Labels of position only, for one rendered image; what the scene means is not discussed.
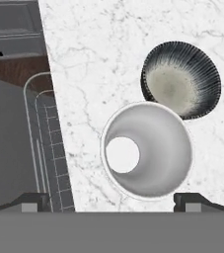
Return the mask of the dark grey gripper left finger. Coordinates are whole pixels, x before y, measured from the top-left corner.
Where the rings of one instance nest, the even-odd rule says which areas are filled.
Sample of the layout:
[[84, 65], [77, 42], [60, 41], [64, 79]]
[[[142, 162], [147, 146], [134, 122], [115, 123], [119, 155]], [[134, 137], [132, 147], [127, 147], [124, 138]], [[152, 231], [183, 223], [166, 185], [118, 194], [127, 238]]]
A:
[[0, 206], [0, 211], [43, 212], [50, 211], [48, 193], [23, 193], [11, 203]]

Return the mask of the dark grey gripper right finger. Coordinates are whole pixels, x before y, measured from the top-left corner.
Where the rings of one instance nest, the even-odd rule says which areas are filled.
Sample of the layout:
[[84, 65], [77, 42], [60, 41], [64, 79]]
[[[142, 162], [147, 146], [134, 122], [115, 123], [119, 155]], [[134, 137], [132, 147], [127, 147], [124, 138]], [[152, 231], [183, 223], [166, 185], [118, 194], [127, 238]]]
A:
[[200, 193], [175, 193], [174, 212], [220, 212], [224, 206], [212, 203]]

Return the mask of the white cup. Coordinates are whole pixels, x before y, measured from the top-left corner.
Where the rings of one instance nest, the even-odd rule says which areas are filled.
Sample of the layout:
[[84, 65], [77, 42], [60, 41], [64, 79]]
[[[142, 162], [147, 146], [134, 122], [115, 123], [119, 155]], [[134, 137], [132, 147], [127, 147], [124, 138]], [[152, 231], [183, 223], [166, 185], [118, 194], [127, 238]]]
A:
[[[107, 147], [127, 137], [139, 149], [132, 171], [118, 173], [108, 162]], [[193, 146], [184, 121], [169, 108], [153, 102], [131, 103], [107, 121], [100, 139], [100, 156], [110, 181], [119, 191], [140, 201], [157, 201], [172, 194], [186, 179]]]

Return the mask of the grey dishwasher door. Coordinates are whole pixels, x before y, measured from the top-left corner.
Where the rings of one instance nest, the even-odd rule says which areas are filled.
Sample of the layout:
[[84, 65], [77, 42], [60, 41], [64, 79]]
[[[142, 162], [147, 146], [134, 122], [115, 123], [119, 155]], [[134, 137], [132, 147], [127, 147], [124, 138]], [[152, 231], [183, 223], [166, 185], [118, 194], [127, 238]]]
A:
[[0, 81], [0, 206], [36, 192], [23, 88]]

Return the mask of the black ribbed bowl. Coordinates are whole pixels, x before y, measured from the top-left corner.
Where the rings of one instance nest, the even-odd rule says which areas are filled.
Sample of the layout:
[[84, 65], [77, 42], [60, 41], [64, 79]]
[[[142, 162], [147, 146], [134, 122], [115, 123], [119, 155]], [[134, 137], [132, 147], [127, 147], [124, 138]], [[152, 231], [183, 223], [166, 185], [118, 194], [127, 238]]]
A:
[[221, 79], [210, 57], [187, 42], [163, 42], [146, 56], [140, 85], [146, 101], [162, 104], [183, 120], [206, 116], [217, 106]]

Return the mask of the grey cupboard door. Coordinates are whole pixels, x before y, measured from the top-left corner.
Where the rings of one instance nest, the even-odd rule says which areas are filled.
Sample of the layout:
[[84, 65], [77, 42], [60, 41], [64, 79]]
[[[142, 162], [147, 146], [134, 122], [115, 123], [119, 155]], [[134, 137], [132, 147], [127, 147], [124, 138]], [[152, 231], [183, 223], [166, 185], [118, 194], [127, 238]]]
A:
[[0, 0], [0, 57], [46, 55], [37, 0]]

